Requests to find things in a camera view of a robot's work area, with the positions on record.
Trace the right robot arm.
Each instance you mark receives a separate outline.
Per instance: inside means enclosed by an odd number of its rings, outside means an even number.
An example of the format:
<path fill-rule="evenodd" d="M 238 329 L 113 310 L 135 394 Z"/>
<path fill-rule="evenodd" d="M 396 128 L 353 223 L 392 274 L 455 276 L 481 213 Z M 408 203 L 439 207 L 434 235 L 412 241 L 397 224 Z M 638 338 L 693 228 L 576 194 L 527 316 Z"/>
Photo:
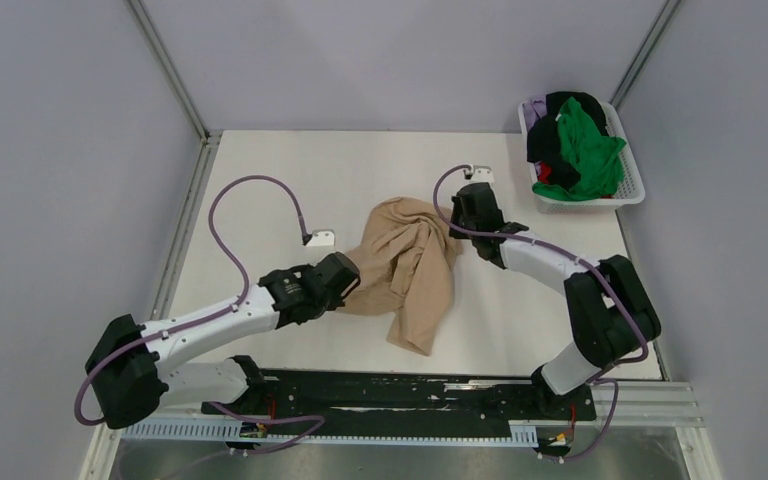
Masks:
<path fill-rule="evenodd" d="M 462 187 L 452 201 L 452 237 L 469 240 L 483 260 L 529 276 L 565 299 L 573 339 L 535 372 L 538 383 L 530 393 L 537 413 L 556 417 L 569 407 L 573 390 L 623 357 L 647 358 L 662 326 L 627 257 L 593 263 L 506 221 L 486 182 Z"/>

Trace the beige t shirt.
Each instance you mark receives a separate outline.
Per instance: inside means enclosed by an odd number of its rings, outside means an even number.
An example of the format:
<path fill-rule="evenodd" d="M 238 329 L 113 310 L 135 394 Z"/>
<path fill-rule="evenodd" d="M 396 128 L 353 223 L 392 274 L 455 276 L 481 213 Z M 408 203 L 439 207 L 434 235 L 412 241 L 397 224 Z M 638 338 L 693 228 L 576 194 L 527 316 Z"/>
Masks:
<path fill-rule="evenodd" d="M 360 244 L 346 253 L 360 284 L 341 311 L 394 315 L 387 341 L 413 353 L 432 354 L 436 334 L 454 303 L 454 267 L 462 247 L 426 201 L 394 197 L 370 212 Z"/>

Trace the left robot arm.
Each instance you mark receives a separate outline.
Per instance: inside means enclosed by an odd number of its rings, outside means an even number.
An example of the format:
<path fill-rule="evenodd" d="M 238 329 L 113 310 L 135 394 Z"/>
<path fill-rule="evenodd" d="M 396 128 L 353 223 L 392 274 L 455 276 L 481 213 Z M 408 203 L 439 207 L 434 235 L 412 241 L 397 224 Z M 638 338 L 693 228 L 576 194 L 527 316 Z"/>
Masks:
<path fill-rule="evenodd" d="M 267 389 L 253 368 L 233 359 L 199 363 L 197 357 L 244 337 L 318 319 L 342 307 L 359 284 L 359 268 L 334 252 L 315 265 L 274 270 L 245 294 L 191 314 L 143 324 L 129 314 L 115 318 L 85 363 L 76 419 L 91 422 L 81 412 L 87 392 L 94 393 L 100 421 L 111 429 L 188 403 L 231 403 L 243 413 L 256 412 Z"/>

